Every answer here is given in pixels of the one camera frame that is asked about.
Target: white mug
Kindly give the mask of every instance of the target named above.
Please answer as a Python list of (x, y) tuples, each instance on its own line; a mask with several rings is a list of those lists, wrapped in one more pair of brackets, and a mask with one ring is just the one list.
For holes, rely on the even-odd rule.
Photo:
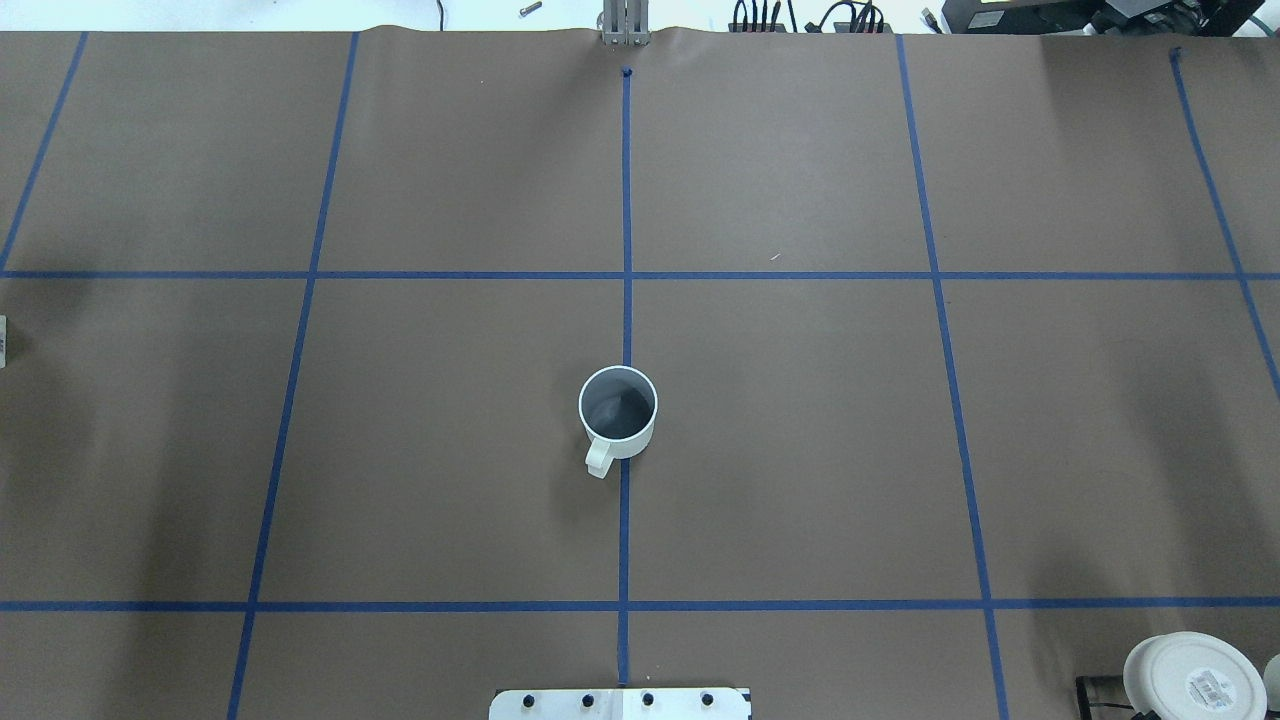
[(614, 460), (634, 457), (649, 445), (658, 418), (658, 391), (640, 370), (612, 365), (582, 383), (577, 418), (591, 441), (586, 470), (603, 478)]

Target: white object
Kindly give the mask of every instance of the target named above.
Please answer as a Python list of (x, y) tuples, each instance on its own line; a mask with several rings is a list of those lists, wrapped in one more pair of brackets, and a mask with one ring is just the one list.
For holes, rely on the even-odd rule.
[(1138, 643), (1124, 662), (1124, 689), (1138, 712), (1162, 720), (1262, 720), (1266, 689), (1240, 651), (1203, 633)]
[(611, 365), (582, 383), (577, 418), (591, 441), (586, 470), (603, 478), (614, 460), (634, 457), (648, 447), (658, 418), (658, 391), (640, 370)]
[(1267, 662), (1267, 669), (1262, 671), (1262, 684), (1267, 688), (1267, 707), (1272, 712), (1280, 712), (1280, 655)]
[(749, 720), (750, 698), (739, 688), (503, 691), (489, 720)]

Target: white container lid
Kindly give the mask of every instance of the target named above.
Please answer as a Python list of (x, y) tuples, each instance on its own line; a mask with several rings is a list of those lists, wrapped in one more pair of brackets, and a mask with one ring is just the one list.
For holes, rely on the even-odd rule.
[(1138, 643), (1124, 662), (1124, 689), (1138, 712), (1162, 720), (1263, 720), (1266, 689), (1249, 659), (1203, 633)]
[(1267, 687), (1267, 706), (1274, 712), (1280, 712), (1280, 655), (1267, 662), (1267, 669), (1262, 671), (1262, 684)]

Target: black device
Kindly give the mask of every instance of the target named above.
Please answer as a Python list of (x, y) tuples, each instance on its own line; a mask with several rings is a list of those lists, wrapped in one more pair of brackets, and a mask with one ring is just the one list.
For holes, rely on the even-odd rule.
[(946, 0), (942, 17), (954, 33), (1048, 35), (1082, 29), (1103, 0)]
[(942, 17), (954, 33), (1155, 35), (1229, 37), (1263, 0), (946, 0)]

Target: blue tape line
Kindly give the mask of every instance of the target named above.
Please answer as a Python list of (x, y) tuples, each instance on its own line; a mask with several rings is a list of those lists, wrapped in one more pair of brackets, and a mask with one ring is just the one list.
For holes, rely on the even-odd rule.
[(271, 537), (271, 520), (275, 514), (275, 500), (280, 488), (280, 470), (284, 466), (284, 447), (289, 436), (289, 423), (293, 419), (293, 398), (298, 388), (298, 372), (302, 368), (302, 350), (307, 341), (307, 324), (311, 319), (311, 300), (315, 295), (315, 272), (320, 265), (320, 252), (324, 249), (325, 220), (329, 215), (329, 199), (333, 192), (333, 178), (338, 169), (338, 151), (342, 147), (342, 127), (347, 118), (347, 100), (351, 96), (351, 78), (356, 68), (356, 50), (360, 47), (360, 33), (351, 33), (347, 50), (347, 70), (342, 81), (342, 96), (338, 100), (338, 118), (334, 120), (333, 143), (329, 149), (329, 167), (325, 172), (324, 192), (320, 196), (320, 211), (316, 217), (316, 234), (311, 246), (311, 277), (302, 293), (302, 310), (298, 313), (298, 331), (293, 341), (293, 357), (289, 361), (289, 379), (284, 388), (284, 404), (280, 410), (280, 427), (275, 438), (275, 455), (271, 459), (271, 478), (266, 486), (266, 502), (262, 506), (262, 524), (257, 534), (257, 551), (253, 556), (253, 574), (250, 579), (248, 609), (244, 611), (244, 625), (241, 630), (239, 651), (236, 655), (236, 674), (232, 678), (232, 694), (227, 703), (227, 717), (234, 720), (239, 712), (241, 692), (244, 688), (244, 670), (248, 666), (248, 648), (253, 639), (253, 620), (257, 597), (262, 588), (262, 569), (266, 564), (266, 548)]
[(68, 281), (301, 281), (306, 270), (4, 270), (4, 279)]
[(320, 270), (319, 279), (439, 279), (439, 281), (620, 281), (618, 272), (507, 272), (507, 270)]
[[(927, 270), (0, 270), (0, 279), (220, 279), (220, 281), (932, 281)], [(943, 281), (1236, 281), (1235, 273), (1102, 273), (943, 270)], [(1245, 273), (1251, 281), (1277, 281), (1280, 273)]]
[(992, 600), (995, 610), (1093, 610), (1124, 607), (1280, 607), (1280, 597), (1053, 597)]
[(479, 614), (479, 612), (616, 612), (618, 603), (612, 600), (545, 600), (545, 601), (442, 601), (442, 602), (289, 602), (262, 601), (259, 612), (419, 612), (419, 614)]
[(244, 612), (246, 602), (150, 600), (8, 600), (0, 612)]
[(945, 281), (1234, 281), (1233, 273), (942, 272)]
[(622, 68), (622, 364), (631, 364), (631, 74)]
[(1183, 83), (1181, 56), (1181, 47), (1174, 47), (1169, 51), (1169, 65), (1174, 70), (1174, 83), (1178, 86), (1178, 100), (1183, 105), (1183, 119), (1187, 120), (1187, 133), (1190, 136), (1192, 149), (1196, 150), (1196, 160), (1199, 163), (1201, 174), (1204, 176), (1204, 186), (1208, 188), (1210, 200), (1213, 201), (1217, 227), (1222, 231), (1222, 241), (1226, 242), (1226, 251), (1231, 256), (1235, 277), (1240, 282), (1240, 293), (1244, 295), (1244, 305), (1249, 309), (1253, 333), (1258, 337), (1258, 345), (1262, 347), (1262, 360), (1266, 363), (1267, 373), (1271, 375), (1271, 388), (1275, 391), (1276, 398), (1280, 398), (1280, 369), (1276, 368), (1276, 359), (1271, 354), (1271, 343), (1267, 341), (1267, 332), (1262, 327), (1258, 307), (1253, 302), (1253, 291), (1249, 290), (1249, 279), (1244, 273), (1244, 263), (1240, 261), (1240, 252), (1235, 246), (1235, 238), (1231, 237), (1231, 225), (1226, 222), (1226, 210), (1222, 209), (1222, 199), (1217, 193), (1217, 183), (1213, 182), (1213, 173), (1208, 169), (1208, 159), (1204, 156), (1204, 147), (1199, 141), (1199, 131), (1196, 129), (1196, 118), (1192, 115), (1192, 104), (1187, 96), (1187, 85)]
[[(631, 364), (635, 266), (631, 258), (631, 76), (622, 67), (622, 364)], [(622, 460), (618, 480), (618, 685), (631, 680), (631, 460)]]
[[(973, 536), (973, 555), (978, 565), (978, 587), (982, 600), (991, 601), (991, 579), (987, 574), (987, 550), (982, 539), (982, 519), (978, 515), (978, 493), (973, 486), (973, 462), (969, 457), (969, 437), (965, 432), (964, 407), (960, 404), (960, 383), (956, 379), (955, 354), (951, 348), (951, 328), (947, 322), (946, 296), (942, 292), (942, 274), (938, 266), (938, 250), (933, 238), (933, 215), (929, 211), (929, 193), (924, 183), (924, 164), (920, 159), (920, 137), (915, 123), (915, 108), (911, 101), (911, 79), (906, 67), (906, 47), (902, 36), (897, 41), (897, 68), (902, 77), (902, 101), (906, 109), (906, 129), (911, 140), (911, 161), (915, 165), (915, 190), (920, 200), (920, 222), (924, 225), (924, 245), (929, 254), (929, 272), (933, 274), (933, 304), (938, 314), (938, 333), (942, 341), (942, 357), (947, 370), (947, 389), (951, 393), (951, 416), (956, 428), (956, 447), (960, 452), (960, 471), (964, 477), (965, 502), (969, 506), (969, 532)], [(1009, 702), (1005, 692), (1004, 662), (1000, 659), (1000, 641), (996, 637), (995, 618), (988, 610), (987, 646), (991, 653), (991, 676), (996, 685), (996, 705), (1000, 719), (1009, 720)]]
[[(0, 612), (244, 612), (247, 602), (9, 600)], [(1280, 607), (1280, 596), (1050, 597), (974, 600), (632, 600), (631, 612), (883, 612), (1105, 610), (1143, 607)], [(543, 601), (259, 601), (255, 612), (486, 614), (617, 612), (612, 600)]]
[(980, 600), (634, 600), (635, 612), (876, 612), (982, 610)]
[(76, 79), (76, 70), (79, 69), (79, 61), (84, 56), (84, 45), (87, 42), (88, 33), (82, 32), (79, 41), (76, 44), (76, 53), (72, 54), (72, 63), (67, 67), (67, 77), (63, 78), (63, 87), (58, 91), (54, 110), (49, 114), (49, 123), (45, 124), (45, 135), (40, 138), (36, 159), (31, 164), (31, 172), (27, 173), (27, 184), (22, 187), (18, 208), (13, 211), (13, 222), (9, 223), (9, 234), (5, 236), (4, 249), (0, 250), (0, 270), (9, 264), (9, 254), (13, 252), (13, 245), (18, 240), (18, 228), (22, 225), (22, 217), (27, 211), (27, 202), (31, 201), (32, 191), (36, 190), (36, 178), (40, 177), (40, 168), (45, 164), (45, 154), (49, 152), (49, 143), (54, 138), (54, 129), (58, 128), (58, 118), (63, 114), (63, 105), (67, 102), (67, 95), (72, 90), (72, 81)]
[(637, 281), (927, 281), (933, 275), (925, 272), (888, 270), (888, 272), (751, 272), (751, 270), (716, 270), (716, 272), (636, 272), (632, 277)]

